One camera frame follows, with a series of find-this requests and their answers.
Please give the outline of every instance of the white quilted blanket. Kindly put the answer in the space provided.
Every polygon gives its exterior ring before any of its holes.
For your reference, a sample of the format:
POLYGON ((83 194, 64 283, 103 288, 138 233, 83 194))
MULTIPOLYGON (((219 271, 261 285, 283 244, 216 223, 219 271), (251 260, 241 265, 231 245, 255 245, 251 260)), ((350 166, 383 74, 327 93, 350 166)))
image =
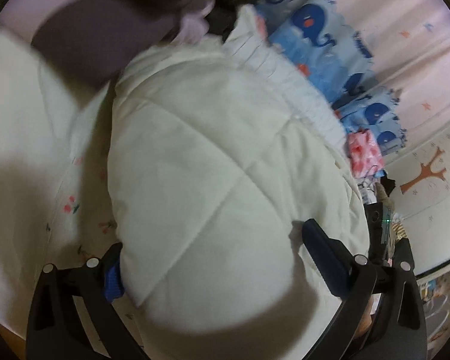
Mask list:
POLYGON ((109 191, 142 331, 185 359, 301 359, 330 295, 292 222, 366 254, 343 157, 214 39, 155 48, 117 86, 109 191))

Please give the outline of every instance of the blue whale pattern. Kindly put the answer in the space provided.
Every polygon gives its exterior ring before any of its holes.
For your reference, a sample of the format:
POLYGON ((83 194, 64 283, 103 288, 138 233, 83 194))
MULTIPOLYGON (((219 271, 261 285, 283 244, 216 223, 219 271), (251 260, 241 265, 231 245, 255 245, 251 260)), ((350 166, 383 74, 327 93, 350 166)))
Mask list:
POLYGON ((363 86, 359 86, 362 77, 363 73, 352 74, 343 86, 345 88, 345 91, 350 96, 360 96, 363 92, 365 92, 363 86))
POLYGON ((392 140, 397 139, 397 136, 391 131, 384 131, 380 135, 378 135, 377 143, 379 146, 385 145, 387 142, 391 142, 392 140))
POLYGON ((360 52, 365 58, 367 59, 373 58, 372 53, 363 44, 363 40, 360 36, 360 31, 357 31, 356 33, 353 34, 353 40, 355 41, 357 48, 360 50, 360 52))
POLYGON ((320 33, 325 27, 325 11, 316 4, 306 4, 292 16, 292 23, 303 32, 304 39, 311 40, 314 47, 324 47, 328 44, 335 46, 337 42, 327 33, 325 43, 320 43, 320 33))
POLYGON ((385 104, 382 103, 373 103, 370 104, 366 109, 363 115, 365 119, 368 121, 368 124, 374 125, 377 124, 380 118, 390 111, 385 104))

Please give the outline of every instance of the blue whale print fabric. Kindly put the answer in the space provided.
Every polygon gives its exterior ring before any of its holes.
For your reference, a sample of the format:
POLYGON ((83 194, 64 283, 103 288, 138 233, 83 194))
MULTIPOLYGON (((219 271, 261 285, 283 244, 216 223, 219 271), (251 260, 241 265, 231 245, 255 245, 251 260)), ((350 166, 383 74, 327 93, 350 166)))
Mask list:
POLYGON ((404 147, 392 88, 378 86, 360 31, 336 12, 337 0, 258 0, 269 42, 320 90, 347 132, 370 129, 386 155, 404 147))

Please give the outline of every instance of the metal bolt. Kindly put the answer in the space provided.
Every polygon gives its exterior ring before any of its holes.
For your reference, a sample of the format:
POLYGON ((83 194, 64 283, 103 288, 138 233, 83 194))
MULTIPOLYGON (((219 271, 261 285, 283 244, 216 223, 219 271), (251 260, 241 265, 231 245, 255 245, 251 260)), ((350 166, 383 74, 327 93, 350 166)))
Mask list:
POLYGON ((96 257, 92 257, 87 261, 87 267, 95 268, 99 264, 99 262, 99 259, 97 259, 96 257))
POLYGON ((355 256, 355 262, 359 265, 359 266, 366 266, 368 263, 368 258, 365 257, 363 254, 357 254, 355 256))
POLYGON ((400 267, 405 271, 408 272, 410 269, 412 269, 412 267, 410 266, 410 264, 406 261, 402 261, 400 263, 400 267))
POLYGON ((44 274, 49 274, 50 272, 53 271, 53 268, 54 268, 53 264, 47 264, 43 267, 42 271, 44 274))

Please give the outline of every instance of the blanket stitching seam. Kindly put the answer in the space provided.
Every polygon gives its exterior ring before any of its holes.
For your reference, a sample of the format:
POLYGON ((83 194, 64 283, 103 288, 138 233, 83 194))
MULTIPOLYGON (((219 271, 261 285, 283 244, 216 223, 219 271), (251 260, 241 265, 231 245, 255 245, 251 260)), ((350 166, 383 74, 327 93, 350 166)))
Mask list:
POLYGON ((191 128, 192 130, 194 130, 195 132, 197 132, 198 134, 200 134, 202 137, 204 137, 209 143, 211 143, 212 145, 214 145, 218 150, 220 150, 223 154, 225 154, 241 171, 242 171, 242 175, 241 177, 239 177, 236 182, 233 184, 233 186, 231 186, 230 190, 225 194, 225 196, 223 197, 223 199, 221 200, 221 202, 219 202, 219 204, 217 204, 217 206, 215 207, 215 209, 213 210, 213 212, 210 214, 209 218, 207 219, 207 221, 202 225, 202 227, 200 228, 200 230, 197 232, 196 235, 194 235, 194 237, 192 238, 192 240, 188 243, 188 245, 185 247, 185 249, 183 249, 183 251, 179 254, 179 256, 175 259, 175 261, 171 264, 170 267, 167 268, 167 270, 164 272, 164 274, 160 275, 159 279, 155 281, 154 285, 151 286, 151 290, 148 292, 148 294, 143 298, 143 300, 140 302, 140 305, 142 305, 145 300, 147 299, 147 297, 153 292, 153 290, 155 289, 155 287, 157 286, 158 283, 160 283, 169 273, 170 271, 175 267, 175 265, 177 263, 180 262, 180 260, 182 259, 182 257, 187 253, 187 251, 190 249, 190 247, 195 243, 196 239, 200 236, 200 234, 205 230, 205 228, 207 227, 207 225, 209 224, 209 222, 215 218, 215 216, 217 215, 219 209, 222 207, 222 205, 225 203, 227 197, 231 194, 231 192, 235 189, 235 187, 238 185, 239 181, 243 179, 243 177, 248 178, 253 185, 255 185, 255 187, 260 191, 260 193, 263 195, 263 197, 265 198, 265 200, 267 200, 269 202, 269 204, 272 206, 272 208, 275 211, 276 216, 281 220, 280 215, 278 214, 278 210, 275 207, 275 205, 273 204, 272 200, 270 199, 269 196, 267 196, 265 194, 265 192, 262 190, 262 188, 260 188, 257 183, 251 178, 251 176, 247 173, 262 157, 264 154, 266 154, 268 152, 268 150, 270 149, 270 147, 274 144, 276 138, 281 134, 281 132, 283 131, 284 128, 286 128, 291 121, 291 118, 289 118, 282 126, 281 128, 279 128, 279 130, 275 133, 275 135, 273 136, 273 138, 271 139, 271 143, 257 156, 257 158, 252 161, 245 169, 243 169, 237 161, 235 161, 227 152, 225 152, 225 150, 220 147, 216 142, 214 142, 213 140, 211 140, 209 137, 207 137, 204 133, 202 133, 201 131, 197 130, 197 128, 195 128, 194 126, 190 125, 190 123, 188 123, 187 121, 183 120, 180 116, 176 115, 174 112, 171 112, 170 110, 166 109, 163 105, 161 104, 157 104, 151 100, 148 100, 151 104, 156 105, 158 108, 164 110, 165 112, 167 112, 168 114, 173 115, 174 117, 176 117, 178 120, 180 120, 182 123, 184 123, 186 126, 188 126, 189 128, 191 128))

